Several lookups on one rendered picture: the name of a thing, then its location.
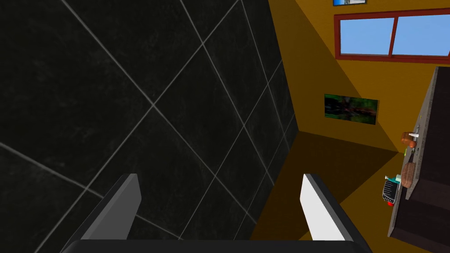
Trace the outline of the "green wall picture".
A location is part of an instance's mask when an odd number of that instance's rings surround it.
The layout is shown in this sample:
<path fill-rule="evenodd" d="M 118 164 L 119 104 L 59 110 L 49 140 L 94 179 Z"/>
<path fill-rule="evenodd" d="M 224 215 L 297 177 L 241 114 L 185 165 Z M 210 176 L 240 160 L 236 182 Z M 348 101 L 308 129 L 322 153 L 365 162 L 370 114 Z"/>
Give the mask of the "green wall picture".
<path fill-rule="evenodd" d="M 378 103 L 366 98 L 325 94 L 325 117 L 375 125 Z"/>

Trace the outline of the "red framed window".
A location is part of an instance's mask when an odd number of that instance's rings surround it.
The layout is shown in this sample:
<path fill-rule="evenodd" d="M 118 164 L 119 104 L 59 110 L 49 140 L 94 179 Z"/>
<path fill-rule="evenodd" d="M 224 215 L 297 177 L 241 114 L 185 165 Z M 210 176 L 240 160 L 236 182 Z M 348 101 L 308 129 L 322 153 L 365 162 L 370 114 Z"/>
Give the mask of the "red framed window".
<path fill-rule="evenodd" d="M 334 16 L 338 60 L 450 65 L 450 7 Z"/>

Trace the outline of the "dark kitchen counter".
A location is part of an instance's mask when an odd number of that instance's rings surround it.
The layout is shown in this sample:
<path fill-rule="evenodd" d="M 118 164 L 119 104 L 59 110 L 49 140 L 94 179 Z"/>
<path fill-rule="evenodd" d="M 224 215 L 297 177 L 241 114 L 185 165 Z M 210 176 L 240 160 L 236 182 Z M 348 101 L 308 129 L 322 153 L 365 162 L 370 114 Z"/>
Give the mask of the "dark kitchen counter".
<path fill-rule="evenodd" d="M 402 163 L 388 236 L 450 253 L 450 67 L 435 68 Z"/>

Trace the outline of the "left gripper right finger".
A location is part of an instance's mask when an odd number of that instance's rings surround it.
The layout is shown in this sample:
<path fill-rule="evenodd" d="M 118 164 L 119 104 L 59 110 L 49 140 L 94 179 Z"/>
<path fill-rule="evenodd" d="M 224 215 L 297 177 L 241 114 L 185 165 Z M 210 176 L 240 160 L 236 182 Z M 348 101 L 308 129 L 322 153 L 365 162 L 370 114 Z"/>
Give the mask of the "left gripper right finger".
<path fill-rule="evenodd" d="M 303 175 L 299 200 L 312 240 L 354 240 L 342 221 L 345 213 L 318 175 Z"/>

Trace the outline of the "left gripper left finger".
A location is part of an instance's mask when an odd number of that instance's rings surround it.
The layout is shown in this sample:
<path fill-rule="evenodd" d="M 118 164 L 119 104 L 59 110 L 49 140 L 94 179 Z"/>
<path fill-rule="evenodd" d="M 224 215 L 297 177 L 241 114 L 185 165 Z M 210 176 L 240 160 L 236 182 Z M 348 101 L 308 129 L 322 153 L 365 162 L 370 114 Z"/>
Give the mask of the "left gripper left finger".
<path fill-rule="evenodd" d="M 141 200 L 137 174 L 124 174 L 79 226 L 70 241 L 126 239 Z"/>

